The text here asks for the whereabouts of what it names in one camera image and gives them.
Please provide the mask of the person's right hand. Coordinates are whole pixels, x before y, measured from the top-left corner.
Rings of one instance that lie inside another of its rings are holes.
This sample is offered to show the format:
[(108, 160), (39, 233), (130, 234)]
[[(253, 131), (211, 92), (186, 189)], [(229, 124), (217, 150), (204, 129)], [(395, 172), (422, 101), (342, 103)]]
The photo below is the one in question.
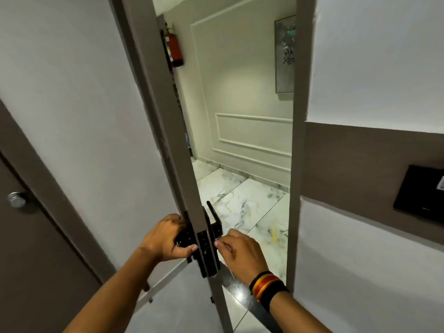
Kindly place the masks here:
[(230, 271), (245, 285), (261, 272), (268, 271), (268, 265), (257, 241), (244, 234), (242, 253), (234, 264), (227, 264)]

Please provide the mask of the person's left hand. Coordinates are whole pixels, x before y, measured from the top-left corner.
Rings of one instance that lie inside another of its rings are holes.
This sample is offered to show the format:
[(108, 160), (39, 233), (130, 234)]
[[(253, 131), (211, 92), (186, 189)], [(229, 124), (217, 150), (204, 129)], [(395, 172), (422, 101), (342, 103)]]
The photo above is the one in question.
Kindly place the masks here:
[(181, 216), (176, 213), (169, 214), (152, 228), (139, 247), (148, 252), (156, 262), (175, 260), (175, 238), (185, 227), (186, 222)]

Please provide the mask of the person's left forearm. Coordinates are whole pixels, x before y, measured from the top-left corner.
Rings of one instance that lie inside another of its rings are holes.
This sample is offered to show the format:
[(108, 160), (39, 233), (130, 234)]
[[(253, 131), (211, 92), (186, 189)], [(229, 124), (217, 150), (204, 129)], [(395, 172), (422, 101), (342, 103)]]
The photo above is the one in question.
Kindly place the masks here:
[(161, 250), (139, 247), (86, 303), (63, 333), (125, 333)]

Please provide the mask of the person's right forearm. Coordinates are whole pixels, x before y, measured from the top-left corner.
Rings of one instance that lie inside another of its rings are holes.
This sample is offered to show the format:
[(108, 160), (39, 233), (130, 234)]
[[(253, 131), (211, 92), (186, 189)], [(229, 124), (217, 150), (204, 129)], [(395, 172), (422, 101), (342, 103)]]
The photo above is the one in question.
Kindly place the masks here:
[(289, 292), (278, 292), (271, 299), (269, 309), (283, 333), (332, 333)]

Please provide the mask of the black door lock edge plate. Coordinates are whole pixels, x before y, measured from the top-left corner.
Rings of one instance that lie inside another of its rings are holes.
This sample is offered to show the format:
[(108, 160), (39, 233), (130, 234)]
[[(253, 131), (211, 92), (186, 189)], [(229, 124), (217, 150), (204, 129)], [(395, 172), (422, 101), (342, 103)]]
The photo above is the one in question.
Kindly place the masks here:
[(220, 270), (220, 260), (214, 246), (214, 236), (208, 230), (201, 231), (197, 234), (199, 248), (202, 254), (202, 259), (199, 263), (199, 268), (203, 278), (212, 278), (216, 276)]

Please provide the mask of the black red yellow thread wristbands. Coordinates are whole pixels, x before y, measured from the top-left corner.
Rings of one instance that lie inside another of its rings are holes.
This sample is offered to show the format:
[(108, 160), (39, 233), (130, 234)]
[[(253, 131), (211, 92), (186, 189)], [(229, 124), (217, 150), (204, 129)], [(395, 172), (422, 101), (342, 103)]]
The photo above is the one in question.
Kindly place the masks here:
[(270, 271), (259, 273), (250, 283), (249, 290), (268, 313), (270, 312), (271, 300), (276, 294), (289, 293), (284, 282)]

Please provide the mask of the brown door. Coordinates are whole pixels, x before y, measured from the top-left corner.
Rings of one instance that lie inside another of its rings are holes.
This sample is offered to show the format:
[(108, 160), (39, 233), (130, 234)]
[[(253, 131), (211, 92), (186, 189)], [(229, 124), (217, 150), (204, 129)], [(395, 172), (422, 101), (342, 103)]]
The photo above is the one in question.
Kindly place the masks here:
[(115, 272), (0, 100), (0, 333), (61, 333)]

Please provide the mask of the white door with grey edge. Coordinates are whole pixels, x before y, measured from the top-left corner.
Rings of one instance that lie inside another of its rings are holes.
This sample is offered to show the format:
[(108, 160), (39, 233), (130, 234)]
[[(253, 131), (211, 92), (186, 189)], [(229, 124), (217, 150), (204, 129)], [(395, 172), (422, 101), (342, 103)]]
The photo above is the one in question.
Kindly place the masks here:
[(203, 278), (197, 234), (210, 229), (152, 0), (109, 0), (141, 93), (177, 208), (188, 211), (198, 250), (151, 286), (138, 304), (160, 318), (161, 333), (233, 333), (220, 273)]

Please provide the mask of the silver round door knob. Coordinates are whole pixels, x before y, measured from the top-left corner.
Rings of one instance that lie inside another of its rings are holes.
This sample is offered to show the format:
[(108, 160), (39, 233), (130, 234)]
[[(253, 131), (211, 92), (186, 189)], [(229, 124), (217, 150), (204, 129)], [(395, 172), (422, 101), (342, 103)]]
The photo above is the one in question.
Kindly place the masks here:
[(21, 209), (28, 203), (28, 197), (23, 192), (12, 192), (7, 195), (9, 205), (14, 209)]

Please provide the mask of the red fire extinguisher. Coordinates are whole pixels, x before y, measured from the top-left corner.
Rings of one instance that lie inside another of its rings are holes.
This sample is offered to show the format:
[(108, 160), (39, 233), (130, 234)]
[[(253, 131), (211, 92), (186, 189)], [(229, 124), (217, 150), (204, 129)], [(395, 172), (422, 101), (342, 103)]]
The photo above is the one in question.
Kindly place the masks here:
[(177, 68), (183, 66), (184, 60), (179, 40), (176, 34), (169, 27), (166, 27), (166, 30), (164, 31), (164, 43), (171, 67)]

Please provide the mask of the grey door frame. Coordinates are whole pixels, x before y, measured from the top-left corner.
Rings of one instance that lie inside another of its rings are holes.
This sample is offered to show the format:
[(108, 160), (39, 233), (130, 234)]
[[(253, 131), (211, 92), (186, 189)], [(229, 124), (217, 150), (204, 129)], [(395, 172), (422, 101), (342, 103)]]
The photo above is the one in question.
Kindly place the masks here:
[(313, 37), (317, 0), (296, 0), (296, 37), (294, 42), (294, 89), (290, 217), (287, 248), (286, 286), (293, 295), (296, 285), (297, 245), (301, 211), (304, 164), (305, 121), (309, 106)]

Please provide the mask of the framed grey wall painting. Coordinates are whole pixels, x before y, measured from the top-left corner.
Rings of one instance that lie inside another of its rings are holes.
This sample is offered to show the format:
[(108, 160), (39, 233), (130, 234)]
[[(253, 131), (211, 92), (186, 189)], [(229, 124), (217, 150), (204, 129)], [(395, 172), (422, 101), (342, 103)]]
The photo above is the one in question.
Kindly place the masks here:
[(293, 93), (295, 37), (296, 15), (274, 22), (275, 90), (277, 94)]

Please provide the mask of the black wall-mounted box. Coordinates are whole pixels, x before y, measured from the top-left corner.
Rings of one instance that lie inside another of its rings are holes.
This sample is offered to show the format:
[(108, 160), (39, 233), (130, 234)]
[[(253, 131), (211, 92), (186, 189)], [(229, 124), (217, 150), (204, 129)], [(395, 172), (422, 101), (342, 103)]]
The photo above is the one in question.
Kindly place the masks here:
[(444, 169), (409, 165), (393, 208), (444, 224)]

